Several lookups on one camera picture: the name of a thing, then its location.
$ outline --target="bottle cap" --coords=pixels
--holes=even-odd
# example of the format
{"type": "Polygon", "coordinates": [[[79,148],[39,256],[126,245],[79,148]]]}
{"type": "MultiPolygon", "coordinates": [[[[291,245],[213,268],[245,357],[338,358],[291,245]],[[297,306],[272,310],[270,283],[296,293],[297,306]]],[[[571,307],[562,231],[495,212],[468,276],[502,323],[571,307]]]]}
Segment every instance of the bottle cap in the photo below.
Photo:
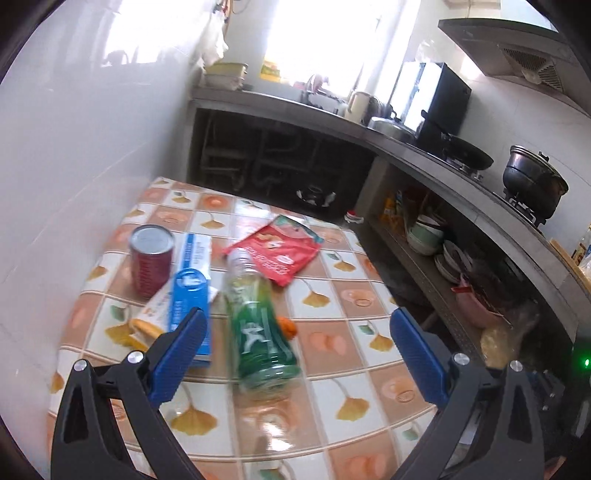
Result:
{"type": "Polygon", "coordinates": [[[246,249],[234,248],[233,250],[230,250],[230,253],[228,253],[228,264],[232,265],[237,262],[252,262],[252,257],[250,253],[246,251],[246,249]]]}

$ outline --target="green plastic bottle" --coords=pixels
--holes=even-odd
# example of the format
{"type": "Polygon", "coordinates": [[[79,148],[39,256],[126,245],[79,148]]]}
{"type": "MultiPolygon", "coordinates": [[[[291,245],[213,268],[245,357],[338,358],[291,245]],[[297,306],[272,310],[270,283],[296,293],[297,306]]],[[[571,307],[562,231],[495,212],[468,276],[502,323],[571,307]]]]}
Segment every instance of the green plastic bottle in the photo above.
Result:
{"type": "Polygon", "coordinates": [[[280,390],[300,373],[300,367],[275,318],[271,282],[243,248],[228,255],[224,294],[242,390],[261,395],[280,390]]]}

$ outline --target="blue gripper pad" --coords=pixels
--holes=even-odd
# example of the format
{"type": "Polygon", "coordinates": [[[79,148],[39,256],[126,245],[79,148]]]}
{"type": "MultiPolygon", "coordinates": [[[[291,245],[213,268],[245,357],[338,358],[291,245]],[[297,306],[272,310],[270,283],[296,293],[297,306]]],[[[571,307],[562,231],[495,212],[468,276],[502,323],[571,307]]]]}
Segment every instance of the blue gripper pad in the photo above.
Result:
{"type": "Polygon", "coordinates": [[[176,335],[151,374],[148,399],[154,408],[173,399],[206,333],[206,315],[202,310],[193,309],[174,332],[161,335],[150,347],[148,355],[152,349],[158,350],[160,345],[157,345],[157,342],[160,339],[164,344],[167,335],[176,335]]]}
{"type": "Polygon", "coordinates": [[[390,335],[423,398],[439,408],[449,400],[447,362],[450,351],[441,339],[423,332],[406,308],[396,309],[390,318],[390,335]]]}

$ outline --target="tin can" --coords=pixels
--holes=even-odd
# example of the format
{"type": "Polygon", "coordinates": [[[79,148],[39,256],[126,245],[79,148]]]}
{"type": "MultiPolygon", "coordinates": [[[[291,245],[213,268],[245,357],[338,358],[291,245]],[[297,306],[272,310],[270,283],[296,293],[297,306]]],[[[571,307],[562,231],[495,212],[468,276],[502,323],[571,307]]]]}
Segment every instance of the tin can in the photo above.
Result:
{"type": "Polygon", "coordinates": [[[170,278],[174,237],[160,225],[137,227],[129,238],[131,277],[138,295],[149,299],[170,278]]]}

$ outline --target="toothpaste box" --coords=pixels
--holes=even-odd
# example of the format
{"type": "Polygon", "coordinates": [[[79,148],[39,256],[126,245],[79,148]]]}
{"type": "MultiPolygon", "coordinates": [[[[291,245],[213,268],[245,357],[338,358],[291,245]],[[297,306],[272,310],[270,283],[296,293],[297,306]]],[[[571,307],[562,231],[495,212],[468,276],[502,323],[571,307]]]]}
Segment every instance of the toothpaste box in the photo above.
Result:
{"type": "Polygon", "coordinates": [[[172,278],[168,329],[175,330],[193,307],[202,309],[208,319],[207,334],[191,362],[193,367],[208,366],[212,353],[208,302],[211,252],[211,237],[185,233],[175,255],[176,272],[172,278]]]}
{"type": "MultiPolygon", "coordinates": [[[[209,285],[212,240],[196,233],[175,233],[173,276],[134,316],[131,325],[136,340],[151,345],[158,335],[175,330],[192,307],[209,318],[209,303],[217,289],[209,285]]],[[[211,356],[209,323],[207,335],[191,363],[208,366],[211,356]]]]}

